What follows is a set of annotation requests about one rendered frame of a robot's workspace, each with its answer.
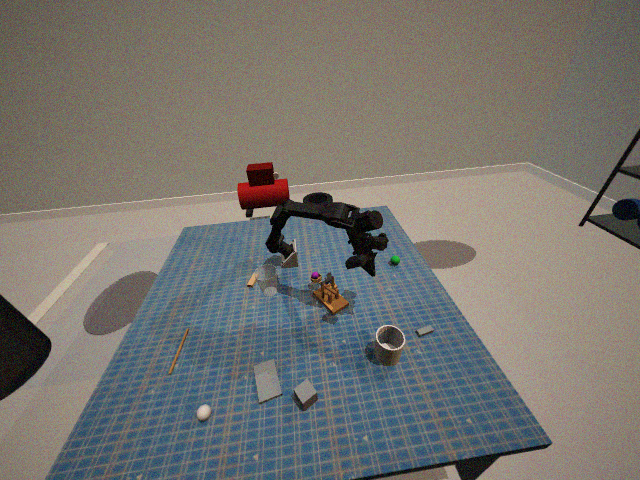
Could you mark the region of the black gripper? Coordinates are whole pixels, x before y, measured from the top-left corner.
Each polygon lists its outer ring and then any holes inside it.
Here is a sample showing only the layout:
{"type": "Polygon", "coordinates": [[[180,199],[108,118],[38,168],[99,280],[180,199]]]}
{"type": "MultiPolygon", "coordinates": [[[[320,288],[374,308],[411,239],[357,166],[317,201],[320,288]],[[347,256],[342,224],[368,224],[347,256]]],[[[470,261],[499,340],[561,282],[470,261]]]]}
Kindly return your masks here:
{"type": "Polygon", "coordinates": [[[349,237],[349,244],[352,244],[354,252],[348,260],[346,260],[345,265],[347,269],[352,269],[356,267],[362,267],[367,273],[369,273],[372,277],[376,275],[375,273],[375,262],[374,259],[377,255],[377,252],[373,252],[371,248],[370,250],[365,251],[364,249],[364,236],[369,236],[368,233],[361,233],[359,235],[349,237]]]}

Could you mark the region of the grey ball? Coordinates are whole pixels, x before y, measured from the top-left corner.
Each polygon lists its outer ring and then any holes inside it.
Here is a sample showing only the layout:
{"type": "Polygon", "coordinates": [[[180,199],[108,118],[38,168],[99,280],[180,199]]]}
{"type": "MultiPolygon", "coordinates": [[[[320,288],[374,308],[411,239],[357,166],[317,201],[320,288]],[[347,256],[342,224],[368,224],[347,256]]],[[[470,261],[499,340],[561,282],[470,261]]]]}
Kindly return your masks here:
{"type": "Polygon", "coordinates": [[[208,404],[203,404],[197,410],[197,418],[199,420],[206,420],[210,417],[211,412],[212,412],[211,406],[208,404]]]}

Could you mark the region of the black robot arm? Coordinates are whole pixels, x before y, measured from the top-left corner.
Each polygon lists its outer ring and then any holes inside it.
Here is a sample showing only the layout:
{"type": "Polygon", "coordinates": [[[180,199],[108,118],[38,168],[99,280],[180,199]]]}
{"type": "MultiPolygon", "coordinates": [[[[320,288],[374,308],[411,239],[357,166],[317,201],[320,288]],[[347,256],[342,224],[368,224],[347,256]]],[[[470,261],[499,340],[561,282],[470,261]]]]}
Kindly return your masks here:
{"type": "MultiPolygon", "coordinates": [[[[269,252],[279,252],[284,255],[285,259],[288,258],[294,251],[293,244],[289,245],[283,241],[285,237],[281,233],[281,230],[291,216],[322,220],[329,226],[345,229],[348,237],[353,237],[363,232],[380,229],[382,227],[383,217],[379,211],[374,210],[370,212],[368,210],[359,213],[359,210],[360,208],[355,205],[342,202],[330,202],[326,205],[317,205],[294,202],[293,200],[284,201],[281,205],[277,205],[270,219],[272,230],[265,245],[269,252]],[[352,211],[352,213],[351,216],[348,217],[350,211],[352,211]]],[[[379,251],[387,248],[387,242],[389,240],[385,233],[380,233],[379,236],[372,236],[371,233],[369,233],[369,237],[367,237],[367,235],[364,237],[365,251],[370,250],[369,248],[379,251]]]]}

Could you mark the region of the brown open cylinder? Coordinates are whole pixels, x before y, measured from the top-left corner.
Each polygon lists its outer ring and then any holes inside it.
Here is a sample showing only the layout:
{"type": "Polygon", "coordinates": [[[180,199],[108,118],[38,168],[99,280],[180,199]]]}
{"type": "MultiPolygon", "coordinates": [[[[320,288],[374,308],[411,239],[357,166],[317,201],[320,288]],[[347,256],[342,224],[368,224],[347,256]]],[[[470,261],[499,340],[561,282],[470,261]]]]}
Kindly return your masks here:
{"type": "Polygon", "coordinates": [[[404,344],[405,336],[399,328],[384,325],[376,332],[375,356],[381,364],[393,366],[398,363],[404,344]]]}

